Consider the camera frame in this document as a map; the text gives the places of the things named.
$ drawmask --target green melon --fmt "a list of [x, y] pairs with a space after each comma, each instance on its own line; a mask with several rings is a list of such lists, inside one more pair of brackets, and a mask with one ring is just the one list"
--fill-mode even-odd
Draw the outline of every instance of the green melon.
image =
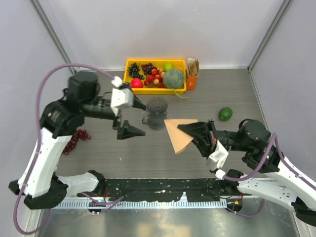
[[176, 68], [170, 69], [163, 75], [163, 84], [171, 89], [182, 88], [184, 83], [184, 74]]

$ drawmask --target paper sheet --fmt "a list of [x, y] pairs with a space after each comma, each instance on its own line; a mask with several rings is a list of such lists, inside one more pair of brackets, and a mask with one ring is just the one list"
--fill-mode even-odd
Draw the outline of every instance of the paper sheet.
[[171, 144], [173, 146], [174, 152], [179, 154], [183, 152], [190, 142], [193, 140], [193, 137], [186, 134], [185, 132], [178, 129], [179, 124], [189, 124], [193, 122], [198, 122], [197, 119], [165, 119], [164, 123], [166, 125]]

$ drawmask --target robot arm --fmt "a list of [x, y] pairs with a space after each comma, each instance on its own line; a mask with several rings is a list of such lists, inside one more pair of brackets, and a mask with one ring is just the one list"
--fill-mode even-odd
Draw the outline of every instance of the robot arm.
[[[145, 132], [131, 126], [126, 120], [121, 126], [122, 109], [135, 107], [146, 110], [146, 106], [134, 95], [129, 84], [120, 83], [119, 80], [114, 81], [113, 84], [118, 89], [112, 90], [112, 97], [109, 100], [97, 96], [100, 86], [96, 74], [78, 73], [69, 78], [68, 88], [64, 89], [64, 97], [45, 107], [40, 119], [42, 143], [38, 160], [24, 190], [24, 203], [29, 209], [53, 208], [65, 197], [75, 196], [81, 192], [103, 192], [105, 178], [94, 170], [70, 177], [55, 174], [64, 147], [71, 140], [75, 130], [84, 124], [85, 117], [112, 120], [113, 129], [118, 131], [119, 140], [145, 135]], [[15, 194], [22, 188], [35, 152], [34, 148], [22, 177], [9, 184], [9, 188]]]
[[[228, 151], [244, 151], [242, 161], [252, 169], [256, 169], [266, 151], [271, 133], [257, 120], [245, 119], [239, 124], [238, 132], [219, 131], [213, 121], [196, 122], [179, 125], [178, 128], [191, 135], [193, 143], [201, 155], [206, 157], [210, 172], [218, 178], [244, 178], [246, 175], [230, 170], [227, 174], [221, 170], [228, 156]], [[256, 195], [277, 203], [313, 226], [316, 225], [316, 186], [311, 178], [296, 168], [287, 157], [281, 160], [276, 147], [272, 146], [262, 167], [258, 170], [279, 182], [279, 186], [268, 184], [254, 178], [240, 181], [227, 180], [227, 191], [231, 194], [245, 193]]]

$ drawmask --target gray floor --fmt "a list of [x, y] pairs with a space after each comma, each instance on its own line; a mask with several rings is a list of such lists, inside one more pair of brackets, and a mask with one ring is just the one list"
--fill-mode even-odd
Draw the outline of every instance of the gray floor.
[[[123, 72], [112, 72], [123, 78]], [[111, 91], [108, 78], [100, 77], [101, 93]], [[215, 120], [217, 129], [237, 131], [240, 121], [246, 118], [263, 121], [256, 96], [246, 69], [202, 70], [194, 91], [187, 91], [188, 99], [163, 96], [168, 102], [168, 118]], [[139, 95], [144, 104], [153, 95]], [[232, 108], [233, 117], [220, 122], [217, 114], [222, 107]], [[95, 169], [107, 178], [202, 178], [214, 177], [205, 167], [204, 159], [191, 144], [184, 152], [175, 155], [166, 129], [151, 130], [141, 123], [145, 115], [139, 109], [126, 109], [123, 119], [146, 131], [145, 137], [116, 140], [116, 131], [108, 120], [87, 118], [83, 126], [92, 139], [80, 141], [68, 156], [62, 156], [57, 174], [77, 175]], [[249, 173], [242, 163], [244, 153], [230, 152], [224, 170], [230, 168]]]

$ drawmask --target brown paper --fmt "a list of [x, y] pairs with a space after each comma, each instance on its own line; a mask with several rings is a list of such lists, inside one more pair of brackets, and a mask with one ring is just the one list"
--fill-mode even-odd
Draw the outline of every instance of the brown paper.
[[198, 59], [189, 58], [187, 66], [187, 76], [192, 78], [198, 76], [199, 73], [199, 61]]
[[171, 144], [173, 146], [174, 152], [179, 154], [183, 152], [193, 140], [193, 137], [186, 134], [185, 132], [178, 129], [179, 124], [189, 124], [193, 122], [198, 122], [197, 119], [165, 119], [164, 123], [166, 125]]

